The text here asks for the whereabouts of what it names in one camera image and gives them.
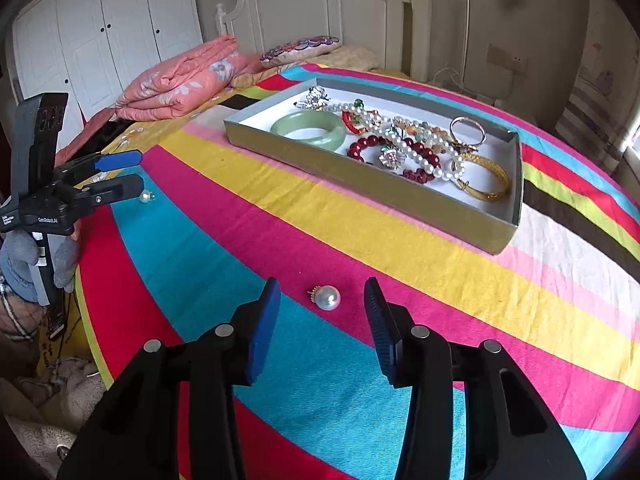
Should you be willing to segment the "plaid sleeve forearm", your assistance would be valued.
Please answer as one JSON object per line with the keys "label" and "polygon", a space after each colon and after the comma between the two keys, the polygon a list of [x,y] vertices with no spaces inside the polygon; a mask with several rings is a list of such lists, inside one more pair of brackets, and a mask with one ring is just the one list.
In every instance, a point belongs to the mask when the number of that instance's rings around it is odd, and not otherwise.
{"label": "plaid sleeve forearm", "polygon": [[0,330],[10,341],[33,340],[46,315],[46,308],[18,296],[1,278]]}

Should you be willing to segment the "left hand grey glove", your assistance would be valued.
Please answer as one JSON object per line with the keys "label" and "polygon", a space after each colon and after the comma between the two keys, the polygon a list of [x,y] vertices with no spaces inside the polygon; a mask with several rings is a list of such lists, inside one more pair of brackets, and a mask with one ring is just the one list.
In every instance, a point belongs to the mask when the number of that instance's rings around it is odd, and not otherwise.
{"label": "left hand grey glove", "polygon": [[[66,236],[53,255],[55,287],[66,292],[74,290],[75,272],[80,253],[79,229]],[[30,268],[38,260],[38,249],[32,234],[16,229],[6,234],[1,246],[1,274],[18,296],[38,304],[37,289]]]}

